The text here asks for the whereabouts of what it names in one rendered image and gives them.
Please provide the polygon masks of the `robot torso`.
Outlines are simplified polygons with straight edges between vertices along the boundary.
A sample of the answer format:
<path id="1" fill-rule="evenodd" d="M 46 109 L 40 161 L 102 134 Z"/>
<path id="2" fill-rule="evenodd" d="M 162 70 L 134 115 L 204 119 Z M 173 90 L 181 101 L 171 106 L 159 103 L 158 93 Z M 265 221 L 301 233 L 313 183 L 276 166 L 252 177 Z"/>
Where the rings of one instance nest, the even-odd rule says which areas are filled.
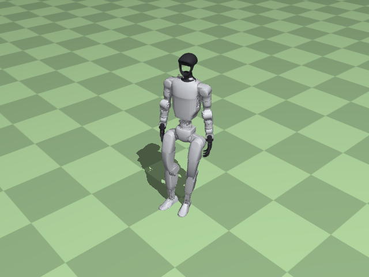
<path id="1" fill-rule="evenodd" d="M 202 82 L 197 78 L 196 80 L 189 78 L 193 81 L 184 82 L 181 78 L 184 77 L 178 75 L 172 82 L 172 106 L 175 116 L 180 119 L 175 137 L 182 142 L 191 143 L 192 134 L 196 131 L 191 120 L 201 109 L 202 97 L 198 92 L 198 84 Z"/>

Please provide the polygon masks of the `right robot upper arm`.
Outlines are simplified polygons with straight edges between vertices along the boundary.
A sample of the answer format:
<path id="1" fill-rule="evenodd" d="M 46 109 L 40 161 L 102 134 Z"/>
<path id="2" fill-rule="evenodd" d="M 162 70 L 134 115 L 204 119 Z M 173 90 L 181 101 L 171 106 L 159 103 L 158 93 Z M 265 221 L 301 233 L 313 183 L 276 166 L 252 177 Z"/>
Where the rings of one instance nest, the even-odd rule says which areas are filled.
<path id="1" fill-rule="evenodd" d="M 175 77 L 169 77 L 164 81 L 164 99 L 160 102 L 160 107 L 165 110 L 171 108 L 171 98 L 172 98 L 172 82 Z"/>

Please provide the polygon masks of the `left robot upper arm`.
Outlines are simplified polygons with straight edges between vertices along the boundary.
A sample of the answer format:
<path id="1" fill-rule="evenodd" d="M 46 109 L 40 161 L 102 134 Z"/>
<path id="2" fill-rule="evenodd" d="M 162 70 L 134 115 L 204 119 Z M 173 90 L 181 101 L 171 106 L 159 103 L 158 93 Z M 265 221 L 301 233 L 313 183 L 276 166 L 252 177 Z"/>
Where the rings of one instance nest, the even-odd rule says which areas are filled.
<path id="1" fill-rule="evenodd" d="M 202 111 L 203 119 L 212 119 L 211 113 L 211 105 L 212 105 L 212 88 L 210 85 L 199 83 L 198 84 L 198 92 L 199 95 L 202 97 L 202 105 L 204 110 Z"/>

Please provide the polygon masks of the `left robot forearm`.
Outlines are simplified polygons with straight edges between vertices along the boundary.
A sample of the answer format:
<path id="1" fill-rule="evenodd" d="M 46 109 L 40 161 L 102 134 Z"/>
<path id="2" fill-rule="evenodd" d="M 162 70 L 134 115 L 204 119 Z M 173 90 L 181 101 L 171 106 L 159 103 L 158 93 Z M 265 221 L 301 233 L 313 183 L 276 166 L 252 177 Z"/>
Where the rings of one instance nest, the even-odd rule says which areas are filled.
<path id="1" fill-rule="evenodd" d="M 212 119 L 205 119 L 204 124 L 205 124 L 206 139 L 208 135 L 211 135 L 213 139 L 213 113 L 212 113 Z"/>

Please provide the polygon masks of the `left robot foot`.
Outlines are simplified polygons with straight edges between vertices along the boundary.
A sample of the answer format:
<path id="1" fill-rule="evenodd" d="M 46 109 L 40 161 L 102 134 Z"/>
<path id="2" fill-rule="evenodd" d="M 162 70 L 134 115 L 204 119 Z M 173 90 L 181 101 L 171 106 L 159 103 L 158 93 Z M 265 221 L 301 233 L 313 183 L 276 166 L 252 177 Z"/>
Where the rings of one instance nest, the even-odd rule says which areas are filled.
<path id="1" fill-rule="evenodd" d="M 188 205 L 187 205 L 187 202 L 188 201 L 186 201 L 185 204 L 183 202 L 182 206 L 179 209 L 178 216 L 181 217 L 181 218 L 185 217 L 187 215 L 188 211 L 189 211 L 189 207 L 191 205 L 191 200 L 189 201 Z"/>

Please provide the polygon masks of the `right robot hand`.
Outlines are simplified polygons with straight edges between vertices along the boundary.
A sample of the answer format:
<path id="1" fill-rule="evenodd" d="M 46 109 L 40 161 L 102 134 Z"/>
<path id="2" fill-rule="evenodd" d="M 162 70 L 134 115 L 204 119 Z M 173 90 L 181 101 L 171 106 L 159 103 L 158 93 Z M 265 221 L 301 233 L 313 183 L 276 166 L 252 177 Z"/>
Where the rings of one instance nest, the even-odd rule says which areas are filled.
<path id="1" fill-rule="evenodd" d="M 164 127 L 164 124 L 161 123 L 159 126 L 159 129 L 160 129 L 161 142 L 163 142 L 164 130 L 166 129 L 166 127 Z"/>

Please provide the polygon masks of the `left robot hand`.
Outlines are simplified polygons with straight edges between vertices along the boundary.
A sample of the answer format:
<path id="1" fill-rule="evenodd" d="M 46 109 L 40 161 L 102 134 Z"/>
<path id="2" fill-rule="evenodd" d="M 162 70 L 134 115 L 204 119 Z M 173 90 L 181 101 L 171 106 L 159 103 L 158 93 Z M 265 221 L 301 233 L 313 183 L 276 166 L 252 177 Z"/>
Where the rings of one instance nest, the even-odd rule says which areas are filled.
<path id="1" fill-rule="evenodd" d="M 203 153 L 203 154 L 205 154 L 205 155 L 203 155 L 203 157 L 209 156 L 210 150 L 212 148 L 212 141 L 213 141 L 212 136 L 208 135 L 206 141 L 208 142 L 208 148 L 206 150 L 204 150 L 205 153 Z"/>

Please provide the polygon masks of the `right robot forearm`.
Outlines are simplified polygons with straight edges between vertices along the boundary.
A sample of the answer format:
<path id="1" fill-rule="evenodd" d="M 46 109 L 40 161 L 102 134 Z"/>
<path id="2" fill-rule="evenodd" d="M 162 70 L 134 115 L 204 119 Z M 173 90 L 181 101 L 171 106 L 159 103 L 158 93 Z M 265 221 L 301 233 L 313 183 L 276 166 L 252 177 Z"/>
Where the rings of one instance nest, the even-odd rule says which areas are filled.
<path id="1" fill-rule="evenodd" d="M 169 113 L 169 109 L 165 110 L 162 107 L 160 107 L 160 122 L 159 122 L 159 126 L 161 123 L 164 124 L 164 127 L 166 127 L 167 125 L 167 119 L 168 119 L 168 113 Z"/>

